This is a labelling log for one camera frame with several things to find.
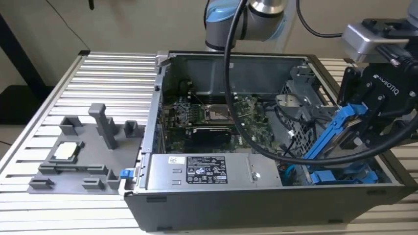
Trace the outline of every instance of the black stand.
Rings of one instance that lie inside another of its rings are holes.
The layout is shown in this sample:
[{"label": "black stand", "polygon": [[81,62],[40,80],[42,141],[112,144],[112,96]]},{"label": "black stand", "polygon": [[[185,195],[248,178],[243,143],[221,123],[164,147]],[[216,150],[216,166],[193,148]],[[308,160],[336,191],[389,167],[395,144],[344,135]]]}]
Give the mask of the black stand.
[{"label": "black stand", "polygon": [[26,124],[50,88],[33,67],[10,28],[0,14],[0,46],[26,86],[9,86],[0,94],[0,124]]}]

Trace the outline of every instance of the sticker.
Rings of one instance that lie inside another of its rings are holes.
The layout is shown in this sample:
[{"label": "sticker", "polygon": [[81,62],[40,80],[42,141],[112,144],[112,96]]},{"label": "sticker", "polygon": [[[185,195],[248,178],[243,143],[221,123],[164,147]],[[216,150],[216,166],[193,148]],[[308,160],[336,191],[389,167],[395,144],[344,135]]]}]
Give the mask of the sticker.
[{"label": "sticker", "polygon": [[184,164],[185,157],[169,156],[168,157],[168,164]]},{"label": "sticker", "polygon": [[228,183],[224,157],[186,157],[185,168],[188,184]]}]

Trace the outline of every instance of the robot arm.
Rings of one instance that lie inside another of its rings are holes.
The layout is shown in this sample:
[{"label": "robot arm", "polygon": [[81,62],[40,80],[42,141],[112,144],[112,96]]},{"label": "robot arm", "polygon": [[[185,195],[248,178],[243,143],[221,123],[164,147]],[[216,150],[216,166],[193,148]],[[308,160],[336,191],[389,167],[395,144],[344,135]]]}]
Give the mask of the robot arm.
[{"label": "robot arm", "polygon": [[[208,0],[206,37],[208,50],[222,51],[232,16],[238,0]],[[249,0],[238,19],[236,40],[265,41],[279,36],[285,22],[281,0]]]},{"label": "robot arm", "polygon": [[[383,153],[407,139],[418,128],[418,116],[415,116],[401,129],[381,136],[383,129],[393,123],[396,118],[408,114],[416,104],[418,83],[413,78],[418,74],[418,61],[407,50],[403,50],[396,43],[392,43],[396,40],[407,39],[405,47],[415,45],[411,40],[411,38],[415,38],[413,34],[416,32],[413,24],[404,20],[400,20],[400,24],[396,21],[381,20],[369,21],[371,23],[363,21],[361,27],[356,28],[357,30],[351,30],[348,26],[341,37],[345,43],[353,48],[353,51],[360,55],[376,51],[373,57],[381,56],[391,64],[371,64],[363,71],[356,68],[345,69],[339,96],[340,110],[307,155],[289,158],[265,151],[251,140],[245,130],[240,127],[232,105],[228,64],[230,48],[236,40],[236,32],[238,32],[238,23],[243,21],[243,12],[247,7],[252,7],[247,6],[245,2],[245,0],[238,1],[229,23],[230,29],[224,44],[222,65],[228,109],[237,131],[247,143],[260,154],[276,161],[315,166],[317,168],[320,166],[352,163]],[[356,138],[365,143],[367,150],[345,156],[332,156],[328,154],[329,149],[340,146],[347,141],[352,142]]]}]

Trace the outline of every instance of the wire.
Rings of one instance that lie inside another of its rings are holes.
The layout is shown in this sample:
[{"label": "wire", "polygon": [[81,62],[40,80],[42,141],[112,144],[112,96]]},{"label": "wire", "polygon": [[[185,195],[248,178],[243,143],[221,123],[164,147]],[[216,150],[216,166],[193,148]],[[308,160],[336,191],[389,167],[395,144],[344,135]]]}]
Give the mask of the wire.
[{"label": "wire", "polygon": [[283,153],[283,155],[281,155],[283,157],[285,157],[285,155],[287,155],[287,153],[289,152],[289,149],[292,148],[295,142],[296,142],[296,138],[292,137],[292,141],[289,142],[289,145],[288,145],[288,147],[287,147],[287,149],[285,149],[285,151],[284,151],[284,153]]},{"label": "wire", "polygon": [[275,113],[276,119],[279,119],[280,124],[289,131],[292,128],[285,124],[284,120],[281,120],[281,117],[279,115],[279,110],[277,110],[276,106],[273,107],[273,113]]},{"label": "wire", "polygon": [[299,16],[299,20],[300,23],[303,25],[303,27],[305,28],[305,30],[313,34],[316,37],[320,38],[339,38],[341,36],[341,33],[331,33],[331,34],[324,34],[324,33],[317,33],[308,25],[307,22],[304,21],[304,18],[301,16],[301,12],[300,12],[300,0],[296,0],[296,13]]},{"label": "wire", "polygon": [[69,27],[69,25],[66,24],[66,21],[64,20],[62,16],[60,15],[58,11],[56,10],[56,8],[53,7],[53,5],[50,4],[50,2],[48,0],[45,0],[45,2],[49,4],[49,6],[52,7],[52,9],[54,10],[56,14],[58,15],[60,19],[62,20],[66,28],[70,30],[70,32],[73,33],[73,35],[76,35],[76,37],[80,39],[81,43],[84,44],[84,46],[86,47],[86,49],[89,50],[89,46],[86,46],[85,42],[82,41],[82,39],[80,38],[78,34],[72,30],[72,28]]},{"label": "wire", "polygon": [[412,120],[409,121],[408,125],[399,130],[395,135],[388,138],[383,143],[380,143],[375,148],[367,149],[359,153],[336,157],[336,158],[328,158],[328,159],[303,159],[303,158],[288,158],[283,156],[277,156],[276,153],[271,153],[269,151],[264,150],[251,139],[248,133],[245,132],[245,129],[243,128],[238,118],[236,109],[233,106],[233,99],[230,95],[230,85],[229,85],[229,61],[230,61],[230,48],[232,48],[232,41],[236,31],[236,26],[238,23],[238,18],[243,12],[243,9],[245,7],[247,0],[240,0],[238,5],[233,14],[232,22],[230,22],[230,28],[228,32],[226,42],[225,42],[225,48],[224,48],[224,55],[222,55],[222,72],[224,72],[224,96],[226,100],[226,105],[230,113],[230,117],[234,123],[236,130],[241,136],[241,138],[245,140],[245,142],[249,144],[252,149],[259,152],[261,155],[264,155],[267,158],[275,160],[275,161],[283,161],[288,162],[291,164],[299,164],[299,165],[337,165],[344,163],[351,163],[357,160],[363,160],[365,158],[371,158],[384,151],[387,151],[391,147],[393,147],[400,141],[403,141],[408,136],[416,131],[418,129],[418,115],[413,116]]},{"label": "wire", "polygon": [[0,143],[2,143],[2,144],[5,144],[5,145],[11,146],[11,144],[10,144],[10,143],[7,143],[7,142],[0,141]]},{"label": "wire", "polygon": [[204,25],[204,29],[206,28],[206,16],[208,16],[208,6],[209,6],[209,0],[206,1],[206,4],[204,6],[204,12],[202,12],[202,25]]}]

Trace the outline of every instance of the robotiq logo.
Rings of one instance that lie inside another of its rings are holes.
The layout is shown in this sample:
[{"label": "robotiq logo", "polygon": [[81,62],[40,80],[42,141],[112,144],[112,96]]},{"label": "robotiq logo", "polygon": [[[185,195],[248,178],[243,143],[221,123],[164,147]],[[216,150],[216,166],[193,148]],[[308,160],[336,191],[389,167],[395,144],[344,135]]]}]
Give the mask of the robotiq logo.
[{"label": "robotiq logo", "polygon": [[372,75],[372,77],[384,84],[384,86],[391,90],[393,95],[399,94],[399,89],[389,82],[387,82],[379,75],[375,74]]}]

